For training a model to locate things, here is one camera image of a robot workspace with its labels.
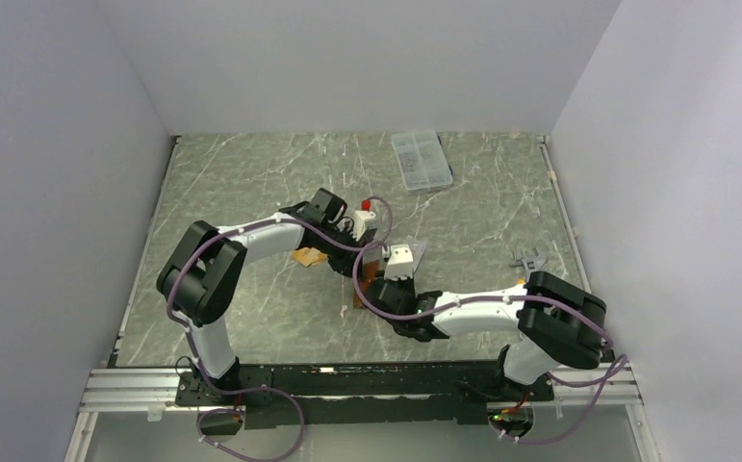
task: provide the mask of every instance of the plastic storage box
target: plastic storage box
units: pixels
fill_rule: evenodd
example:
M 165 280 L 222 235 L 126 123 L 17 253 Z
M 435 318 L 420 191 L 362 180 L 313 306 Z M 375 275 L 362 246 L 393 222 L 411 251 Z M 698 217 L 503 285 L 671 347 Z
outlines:
M 452 171 L 436 132 L 397 133 L 391 144 L 408 192 L 429 193 L 452 184 Z

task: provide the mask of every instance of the orange object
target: orange object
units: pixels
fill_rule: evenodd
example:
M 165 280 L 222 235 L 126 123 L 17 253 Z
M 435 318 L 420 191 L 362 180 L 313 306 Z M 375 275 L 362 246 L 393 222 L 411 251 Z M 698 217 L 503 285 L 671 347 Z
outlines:
M 516 404 L 516 405 L 514 405 L 512 407 L 507 407 L 507 408 L 503 409 L 500 412 L 502 412 L 503 414 L 515 414 L 516 412 L 518 412 L 518 409 L 521 409 L 521 406 L 524 405 L 524 403 L 526 402 L 527 399 L 529 399 L 529 391 L 528 390 L 526 390 L 526 393 L 524 393 L 524 397 L 521 398 L 520 401 L 518 401 L 518 404 Z
M 328 260 L 328 256 L 315 248 L 304 247 L 294 251 L 294 259 L 303 267 L 312 267 Z
M 378 260 L 368 262 L 362 266 L 362 280 L 359 281 L 359 286 L 362 287 L 362 292 L 368 289 L 368 286 L 371 284 L 373 279 L 376 279 L 377 271 L 379 271 Z M 353 293 L 353 307 L 354 308 L 365 308 L 364 306 L 362 306 L 362 300 L 359 299 L 359 296 L 356 294 L 356 291 L 354 291 Z

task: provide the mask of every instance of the metal frame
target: metal frame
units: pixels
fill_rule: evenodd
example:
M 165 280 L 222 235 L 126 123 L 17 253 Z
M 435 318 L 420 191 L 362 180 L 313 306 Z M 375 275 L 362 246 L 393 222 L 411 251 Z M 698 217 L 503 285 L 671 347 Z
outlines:
M 555 374 L 563 380 L 584 381 L 599 378 L 605 374 L 608 365 L 592 371 L 579 371 L 560 368 Z M 100 412 L 147 412 L 153 417 L 161 412 L 198 412 L 215 409 L 210 407 L 178 407 L 175 396 L 178 389 L 179 373 L 189 369 L 94 369 L 90 372 L 79 412 L 95 414 Z M 533 401 L 533 406 L 583 406 L 591 401 L 597 386 L 587 388 L 568 388 L 553 384 L 555 401 Z M 378 398 L 391 398 L 389 395 L 374 395 Z M 403 395 L 405 398 L 424 398 L 424 395 Z M 299 398 L 339 399 L 351 396 L 317 396 Z M 603 389 L 598 405 L 642 405 L 634 374 L 625 370 L 609 381 Z M 492 402 L 488 407 L 498 409 L 514 405 L 511 402 Z
M 547 167 L 549 178 L 557 198 L 558 206 L 564 220 L 564 226 L 569 238 L 570 245 L 575 255 L 577 271 L 583 284 L 583 289 L 591 292 L 591 286 L 586 276 L 585 267 L 583 266 L 580 252 L 577 248 L 576 236 L 569 221 L 566 212 L 566 206 L 557 183 L 557 176 L 551 165 L 551 159 L 547 143 L 549 137 L 539 136 L 537 139 L 538 148 L 543 155 Z M 180 138 L 176 139 L 175 146 L 180 144 Z M 169 158 L 166 168 L 164 181 L 162 182 L 161 192 L 158 196 L 155 210 L 149 227 L 149 233 L 144 244 L 141 261 L 136 273 L 135 283 L 130 293 L 129 300 L 124 312 L 121 326 L 118 330 L 116 340 L 116 351 L 120 348 L 124 338 L 124 330 L 130 316 L 133 300 L 135 299 L 138 283 L 141 279 L 146 252 L 152 239 L 152 233 L 155 229 L 155 222 L 166 193 L 166 186 L 169 181 L 169 174 L 172 171 L 176 154 L 174 152 Z M 593 371 L 579 371 L 570 368 L 560 368 L 555 370 L 555 374 L 560 378 L 568 381 L 584 381 L 599 378 L 605 374 L 606 365 Z M 85 460 L 90 440 L 92 437 L 95 423 L 99 413 L 102 412 L 146 412 L 149 421 L 158 421 L 165 411 L 169 412 L 200 412 L 213 409 L 214 407 L 178 407 L 175 405 L 175 396 L 177 393 L 179 373 L 186 372 L 188 369 L 174 368 L 117 368 L 117 369 L 95 369 L 90 372 L 90 378 L 85 388 L 82 401 L 79 406 L 78 418 L 70 439 L 70 445 L 67 449 L 65 462 L 81 462 Z M 583 406 L 588 404 L 594 395 L 597 386 L 573 389 L 553 384 L 555 401 L 536 401 L 533 406 L 555 406 L 558 413 L 563 412 L 563 407 Z M 409 396 L 406 398 L 423 398 L 423 396 Z M 348 397 L 301 397 L 301 398 L 348 398 Z M 389 398 L 388 396 L 379 396 L 379 398 Z M 492 402 L 488 404 L 489 408 L 497 409 L 513 405 L 509 402 Z M 631 368 L 618 373 L 609 381 L 602 392 L 598 405 L 624 405 L 626 407 L 629 422 L 631 424 L 634 440 L 643 462 L 660 462 L 661 457 L 656 447 L 656 442 L 651 433 L 651 426 L 645 414 L 643 400 L 640 396 L 637 382 Z

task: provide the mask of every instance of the black mounting plate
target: black mounting plate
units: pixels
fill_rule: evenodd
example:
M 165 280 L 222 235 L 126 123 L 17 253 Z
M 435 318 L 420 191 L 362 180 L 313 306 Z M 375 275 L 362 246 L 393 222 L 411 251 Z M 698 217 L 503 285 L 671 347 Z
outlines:
M 247 368 L 241 370 L 243 388 L 271 386 L 271 369 Z M 175 395 L 175 405 L 182 407 L 219 406 L 228 407 L 235 404 L 239 395 L 220 396 L 209 389 L 201 376 L 192 376 L 192 372 L 183 372 L 178 382 L 178 393 Z M 265 406 L 271 401 L 269 392 L 255 392 L 243 395 L 241 403 L 246 406 Z

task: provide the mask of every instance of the metal bracket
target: metal bracket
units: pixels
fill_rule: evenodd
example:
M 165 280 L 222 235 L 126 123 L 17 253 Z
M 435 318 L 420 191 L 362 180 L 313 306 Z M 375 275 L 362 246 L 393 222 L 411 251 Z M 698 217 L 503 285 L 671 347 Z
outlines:
M 248 368 L 241 373 L 241 384 L 243 388 L 256 388 L 261 385 L 271 384 L 271 370 Z M 209 389 L 203 379 L 193 377 L 192 372 L 183 372 L 178 381 L 178 391 L 175 395 L 177 406 L 231 406 L 237 400 L 238 395 L 219 396 Z M 271 393 L 249 393 L 243 395 L 243 405 L 265 406 L 271 401 Z
M 147 422 L 160 422 L 161 417 L 164 415 L 163 405 L 152 405 L 146 411 Z

